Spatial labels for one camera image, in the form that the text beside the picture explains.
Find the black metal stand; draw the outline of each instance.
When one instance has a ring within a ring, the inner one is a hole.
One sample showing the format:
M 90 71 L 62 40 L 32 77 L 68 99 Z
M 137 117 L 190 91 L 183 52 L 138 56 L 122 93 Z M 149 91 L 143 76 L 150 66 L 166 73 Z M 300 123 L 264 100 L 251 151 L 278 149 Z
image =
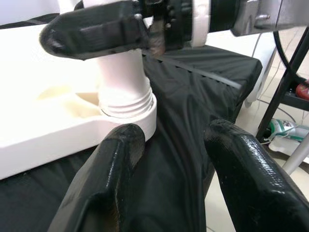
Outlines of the black metal stand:
M 299 66 L 303 62 L 308 50 L 309 50 L 309 28 L 306 28 L 297 46 L 297 49 L 295 50 L 293 57 L 290 61 L 292 69 L 294 70 L 299 69 Z M 290 76 L 290 74 L 287 71 L 285 71 L 279 83 L 279 86 L 275 92 L 275 95 L 273 96 L 264 114 L 264 117 L 259 125 L 259 129 L 256 135 L 257 140 L 259 141 L 262 140 L 263 134 L 266 128 L 268 127 L 280 103 L 309 111 L 309 101 L 300 99 L 296 97 L 295 94 L 288 92 L 288 90 L 291 89 L 291 87 L 295 88 L 295 86 L 297 86 L 297 84 L 294 83 L 293 78 Z

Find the black tablecloth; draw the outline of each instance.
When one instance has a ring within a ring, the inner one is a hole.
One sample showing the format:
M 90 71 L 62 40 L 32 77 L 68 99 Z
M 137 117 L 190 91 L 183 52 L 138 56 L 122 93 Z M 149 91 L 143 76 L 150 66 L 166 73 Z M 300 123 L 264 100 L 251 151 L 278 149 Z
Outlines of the black tablecloth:
M 214 172 L 204 128 L 215 118 L 235 122 L 261 64 L 209 46 L 158 59 L 144 54 L 143 62 L 158 100 L 157 130 L 132 179 L 136 197 L 130 201 L 134 210 L 129 209 L 128 221 L 136 231 L 204 232 L 204 196 Z M 1 180 L 1 231 L 46 231 L 93 150 Z

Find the tile floor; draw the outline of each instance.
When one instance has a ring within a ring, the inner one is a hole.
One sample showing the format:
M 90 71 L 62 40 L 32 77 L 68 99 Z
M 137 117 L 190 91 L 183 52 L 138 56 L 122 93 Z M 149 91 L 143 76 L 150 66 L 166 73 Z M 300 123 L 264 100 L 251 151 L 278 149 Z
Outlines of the tile floor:
M 285 53 L 288 59 L 292 57 L 294 50 L 304 32 L 305 28 L 295 28 L 280 32 L 281 43 L 285 49 Z M 279 84 L 279 81 L 285 71 L 285 68 L 280 60 L 278 54 L 275 56 L 268 78 L 266 80 L 261 100 L 270 102 L 275 90 Z M 298 73 L 307 79 L 309 79 L 309 53 L 304 59 Z M 299 124 L 309 126 L 309 116 L 307 112 L 293 108 L 287 105 L 280 104 L 281 109 L 288 112 Z M 256 134 L 257 127 L 267 109 L 267 104 L 259 101 L 255 101 L 250 108 L 242 107 L 239 116 L 236 120 L 236 125 L 248 131 L 252 134 Z M 277 110 L 274 118 L 287 119 L 290 118 L 280 110 Z M 284 154 L 274 153 L 272 154 L 274 160 L 282 166 L 288 159 L 288 156 Z M 302 163 L 291 175 L 291 178 L 295 181 L 306 198 L 309 200 L 309 164 Z M 207 232 L 234 232 L 231 217 L 228 213 L 228 209 L 224 202 L 223 195 L 220 190 L 218 177 L 215 174 L 211 183 L 209 192 L 205 199 L 206 208 L 206 221 Z

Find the red object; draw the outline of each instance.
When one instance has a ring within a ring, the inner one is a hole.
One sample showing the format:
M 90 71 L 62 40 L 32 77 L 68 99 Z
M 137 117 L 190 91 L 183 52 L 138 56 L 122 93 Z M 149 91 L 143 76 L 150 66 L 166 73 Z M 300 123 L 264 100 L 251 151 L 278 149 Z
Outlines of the red object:
M 300 98 L 309 100 L 309 88 L 302 84 L 299 84 L 296 88 L 296 95 Z

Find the shiny black grip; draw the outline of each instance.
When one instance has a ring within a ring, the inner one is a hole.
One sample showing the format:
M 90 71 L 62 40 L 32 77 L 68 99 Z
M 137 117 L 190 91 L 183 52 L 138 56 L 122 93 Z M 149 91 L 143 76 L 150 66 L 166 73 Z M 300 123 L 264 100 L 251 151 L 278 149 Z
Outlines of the shiny black grip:
M 237 232 L 308 232 L 309 203 L 256 138 L 225 120 L 205 131 Z
M 112 130 L 74 177 L 48 231 L 119 231 L 128 185 L 144 147 L 139 126 Z

